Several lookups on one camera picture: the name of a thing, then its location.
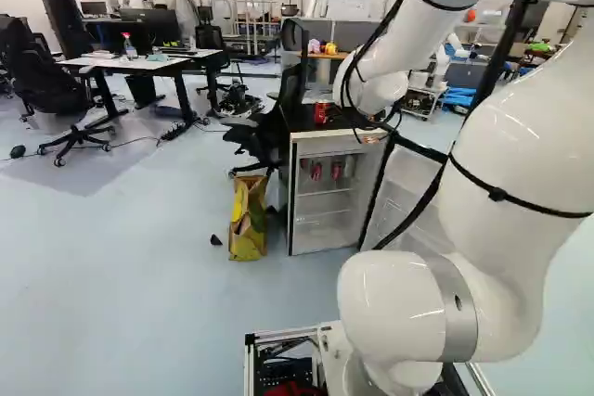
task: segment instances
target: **table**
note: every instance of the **table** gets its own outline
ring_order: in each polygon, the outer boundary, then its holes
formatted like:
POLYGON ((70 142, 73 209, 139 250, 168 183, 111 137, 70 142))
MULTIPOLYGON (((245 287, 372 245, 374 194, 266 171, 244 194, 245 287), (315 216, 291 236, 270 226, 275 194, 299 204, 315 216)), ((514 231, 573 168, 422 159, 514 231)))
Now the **table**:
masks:
MULTIPOLYGON (((100 67, 102 69, 111 70, 116 73, 127 74, 150 74, 152 76, 163 76, 174 78, 175 90, 177 92, 177 100, 182 111, 182 118, 186 123, 193 122, 194 114, 189 101, 187 99, 186 86, 184 78, 182 77, 182 69, 185 65, 191 62, 188 57, 170 57, 168 61, 157 62, 149 61, 143 58, 128 60, 126 57, 119 57, 115 59, 102 59, 100 57, 78 57, 75 59, 62 60, 58 64, 70 68, 79 67, 100 67)), ((103 98, 105 109, 108 112, 107 116, 93 121, 86 125, 87 128, 97 127, 105 124, 115 118, 128 113, 128 109, 117 110, 111 97, 110 88, 105 80, 103 70, 98 70, 95 75, 97 87, 103 98)))

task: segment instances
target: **electronic equipment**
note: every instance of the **electronic equipment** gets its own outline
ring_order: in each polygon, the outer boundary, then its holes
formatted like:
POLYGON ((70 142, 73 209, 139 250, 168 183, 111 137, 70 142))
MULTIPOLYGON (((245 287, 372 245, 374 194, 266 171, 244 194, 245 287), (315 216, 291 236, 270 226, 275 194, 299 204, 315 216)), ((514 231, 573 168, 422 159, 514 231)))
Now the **electronic equipment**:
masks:
POLYGON ((213 8, 211 6, 198 6, 198 18, 200 22, 211 23, 211 20, 213 20, 213 8))
POLYGON ((81 10, 83 14, 89 16, 106 16, 108 14, 108 6, 105 2, 81 2, 81 10))
POLYGON ((120 9, 122 20, 138 21, 147 26, 153 38, 153 44, 162 46, 167 42, 178 42, 181 39, 177 16, 173 9, 120 9))
POLYGON ((146 24, 141 22, 114 20, 101 25, 103 34, 103 49, 111 53, 121 54, 124 50, 123 32, 130 33, 130 41, 139 55, 152 53, 153 40, 146 24))

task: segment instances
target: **black office chair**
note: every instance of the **black office chair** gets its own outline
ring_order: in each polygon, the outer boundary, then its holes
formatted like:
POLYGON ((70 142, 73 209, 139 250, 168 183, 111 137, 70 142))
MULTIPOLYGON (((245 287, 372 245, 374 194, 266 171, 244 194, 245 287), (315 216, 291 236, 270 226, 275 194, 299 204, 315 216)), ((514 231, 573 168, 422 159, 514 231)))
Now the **black office chair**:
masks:
POLYGON ((37 153, 45 154, 47 147, 66 143, 54 160, 54 165, 62 167, 66 164, 63 157, 71 151, 76 143, 84 141, 98 144, 105 151, 110 151, 107 140, 97 139, 94 134, 115 133, 113 126, 100 129, 79 130, 76 122, 95 106, 90 96, 90 77, 93 67, 79 70, 85 84, 78 83, 64 71, 39 45, 32 39, 31 31, 18 19, 0 18, 0 57, 14 78, 15 94, 29 104, 34 111, 42 115, 52 115, 54 128, 56 124, 70 126, 70 132, 49 143, 39 145, 37 153))
MULTIPOLYGON (((243 75, 241 74, 241 67, 239 66, 238 60, 231 60, 229 52, 223 39, 223 33, 221 27, 211 25, 210 23, 202 23, 196 27, 196 47, 204 50, 221 50, 221 53, 213 55, 210 58, 212 69, 220 72, 228 67, 231 63, 235 63, 238 69, 238 75, 243 83, 243 75)), ((230 84, 217 83, 216 88, 227 92, 230 84)), ((196 91, 200 92, 208 90, 208 86, 197 88, 196 91)))
POLYGON ((254 164, 234 167, 229 177, 237 172, 266 168, 266 175, 287 164, 289 156, 289 120, 301 104, 305 93, 306 65, 300 63, 282 72, 280 91, 275 106, 266 114, 255 113, 249 119, 223 118, 220 122, 231 127, 223 140, 239 144, 236 154, 248 153, 257 158, 254 164))

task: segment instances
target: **desk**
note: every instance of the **desk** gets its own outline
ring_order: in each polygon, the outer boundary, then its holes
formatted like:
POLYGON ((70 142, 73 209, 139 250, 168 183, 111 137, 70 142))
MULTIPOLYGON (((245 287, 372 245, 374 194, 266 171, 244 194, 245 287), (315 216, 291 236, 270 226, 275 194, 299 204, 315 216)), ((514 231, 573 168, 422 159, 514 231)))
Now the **desk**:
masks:
POLYGON ((218 97, 216 95, 216 70, 210 67, 208 59, 214 55, 222 53, 223 50, 196 50, 194 53, 188 53, 183 57, 188 57, 196 63, 200 63, 206 69, 206 84, 208 85, 208 93, 206 98, 211 103, 211 109, 218 110, 218 97))
MULTIPOLYGON (((179 106, 181 108, 182 118, 186 123, 192 123, 194 121, 194 113, 191 106, 189 105, 189 101, 187 100, 186 86, 184 84, 184 78, 182 77, 182 69, 190 62, 191 59, 188 57, 170 57, 170 59, 165 62, 148 61, 143 58, 128 60, 125 57, 116 59, 78 57, 76 59, 63 60, 58 64, 71 68, 93 66, 112 70, 116 73, 150 74, 152 76, 174 78, 175 90, 177 92, 177 100, 179 101, 179 106)), ((97 121, 87 124, 87 128, 104 124, 128 113, 129 111, 128 109, 116 109, 115 104, 113 103, 113 98, 111 97, 110 88, 105 81, 103 70, 97 71, 97 74, 95 75, 95 81, 97 82, 97 87, 101 92, 101 97, 103 98, 105 109, 108 114, 97 121)))
MULTIPOLYGON (((287 53, 290 53, 292 55, 295 56, 301 56, 301 51, 287 51, 287 53)), ((346 51, 339 51, 338 53, 336 53, 335 55, 326 55, 324 53, 308 53, 307 54, 307 58, 310 59, 331 59, 331 60, 344 60, 349 56, 350 53, 347 53, 346 51)))

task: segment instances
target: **black chair backrest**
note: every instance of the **black chair backrest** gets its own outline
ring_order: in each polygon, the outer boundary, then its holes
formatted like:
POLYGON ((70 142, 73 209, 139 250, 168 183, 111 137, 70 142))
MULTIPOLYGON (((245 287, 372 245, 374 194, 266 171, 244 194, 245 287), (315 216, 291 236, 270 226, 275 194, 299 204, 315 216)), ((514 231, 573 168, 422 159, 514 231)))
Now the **black chair backrest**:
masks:
POLYGON ((49 49, 49 44, 45 39, 45 36, 41 32, 34 32, 33 33, 33 40, 36 44, 38 44, 43 51, 49 56, 52 56, 52 50, 49 49))
POLYGON ((196 27, 196 47, 203 50, 221 50, 221 53, 211 57, 215 69, 222 70, 231 65, 231 58, 226 50, 221 27, 210 23, 198 25, 196 27))
POLYGON ((277 102, 287 120, 291 119, 295 110, 301 106, 305 95, 307 59, 299 64, 286 68, 280 77, 280 91, 277 102))
POLYGON ((84 87, 40 49, 22 21, 0 18, 0 58, 15 79, 15 92, 45 113, 89 109, 84 87))

